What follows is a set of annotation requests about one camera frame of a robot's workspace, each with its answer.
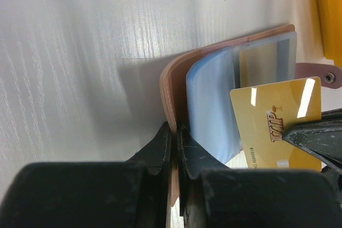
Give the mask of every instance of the card holder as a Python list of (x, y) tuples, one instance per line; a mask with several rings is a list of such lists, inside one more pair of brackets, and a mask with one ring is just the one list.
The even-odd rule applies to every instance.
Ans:
[(229, 92), (294, 79), (296, 49), (297, 34), (291, 32), (230, 46), (195, 63), (186, 76), (194, 139), (222, 163), (238, 154), (240, 137)]
[[(234, 40), (228, 40), (217, 44), (205, 46), (201, 49), (195, 49), (182, 54), (172, 60), (162, 71), (159, 80), (161, 101), (164, 107), (166, 119), (169, 123), (171, 131), (176, 134), (177, 123), (183, 122), (189, 126), (188, 104), (186, 100), (186, 74), (191, 66), (197, 61), (206, 57), (208, 54), (219, 51), (232, 45), (238, 45), (249, 41), (259, 40), (273, 35), (286, 32), (293, 32), (294, 25), (284, 25), (278, 28), (267, 30), (265, 32), (256, 33), (250, 36), (244, 36)], [(178, 172), (176, 168), (172, 168), (172, 193), (170, 197), (171, 206), (173, 206), (178, 198)]]
[(229, 92), (236, 87), (233, 48), (195, 63), (186, 76), (190, 131), (222, 163), (240, 152), (239, 132)]

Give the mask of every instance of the gold credit card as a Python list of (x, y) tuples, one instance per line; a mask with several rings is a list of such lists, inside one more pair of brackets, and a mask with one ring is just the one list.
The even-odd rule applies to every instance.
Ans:
[(321, 80), (302, 78), (230, 92), (249, 168), (321, 171), (321, 161), (282, 140), (296, 123), (321, 119)]

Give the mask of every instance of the leather strap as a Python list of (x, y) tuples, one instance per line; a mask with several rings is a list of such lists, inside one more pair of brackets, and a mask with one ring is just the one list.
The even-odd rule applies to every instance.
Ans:
[(312, 64), (300, 62), (296, 64), (295, 78), (320, 77), (321, 85), (325, 88), (337, 89), (342, 87), (342, 69), (335, 65)]

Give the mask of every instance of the leather cover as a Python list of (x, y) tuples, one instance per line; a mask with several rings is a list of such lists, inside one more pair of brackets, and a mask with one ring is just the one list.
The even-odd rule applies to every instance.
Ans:
[(188, 53), (178, 56), (171, 61), (162, 71), (160, 76), (161, 100), (171, 131), (176, 133), (176, 122), (178, 121), (188, 124), (185, 79), (186, 74), (195, 62), (214, 51), (218, 51), (228, 46), (244, 44), (249, 41), (255, 41), (269, 36), (293, 31), (294, 25), (285, 25), (279, 28), (268, 30), (266, 32), (261, 32), (251, 36), (237, 38), (235, 40), (229, 40), (218, 44), (209, 45), (201, 49), (192, 50)]

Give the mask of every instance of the yellow object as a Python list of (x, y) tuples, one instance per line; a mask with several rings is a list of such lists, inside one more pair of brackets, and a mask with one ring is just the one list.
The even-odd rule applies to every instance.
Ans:
[(302, 78), (230, 92), (249, 168), (321, 171), (321, 161), (282, 140), (296, 123), (321, 119), (321, 80)]
[(324, 55), (342, 67), (342, 0), (317, 0)]

